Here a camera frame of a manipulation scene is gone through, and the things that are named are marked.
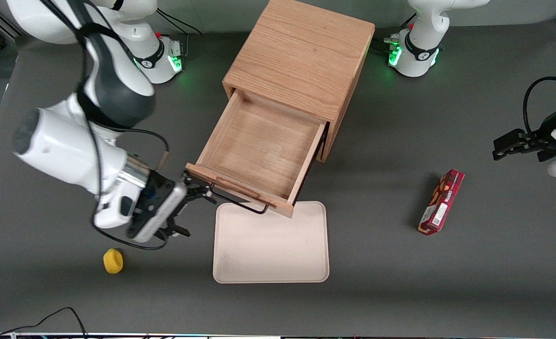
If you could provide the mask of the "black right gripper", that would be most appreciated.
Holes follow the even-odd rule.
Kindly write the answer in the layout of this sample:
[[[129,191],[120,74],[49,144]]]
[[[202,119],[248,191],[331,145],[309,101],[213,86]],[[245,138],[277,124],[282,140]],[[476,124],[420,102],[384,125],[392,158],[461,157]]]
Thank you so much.
[[[211,192],[211,186],[202,180],[195,178],[189,171],[182,172],[183,183],[186,187],[185,201],[191,202],[203,198],[212,204],[217,204]],[[156,215],[160,206],[170,197],[175,188],[175,181],[170,180],[156,171],[149,173],[147,184],[141,191],[136,210],[132,218],[133,226],[143,226]],[[190,231],[179,225],[167,225],[158,230],[158,238],[167,241],[172,237],[190,237]]]

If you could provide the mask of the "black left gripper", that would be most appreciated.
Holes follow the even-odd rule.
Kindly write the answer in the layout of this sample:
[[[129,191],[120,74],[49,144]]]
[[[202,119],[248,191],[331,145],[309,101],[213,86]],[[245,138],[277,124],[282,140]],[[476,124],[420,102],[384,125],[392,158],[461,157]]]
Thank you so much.
[[[537,161],[546,162],[556,158],[556,140],[541,132],[513,130],[493,141],[492,159],[499,161],[517,153],[536,153]]]

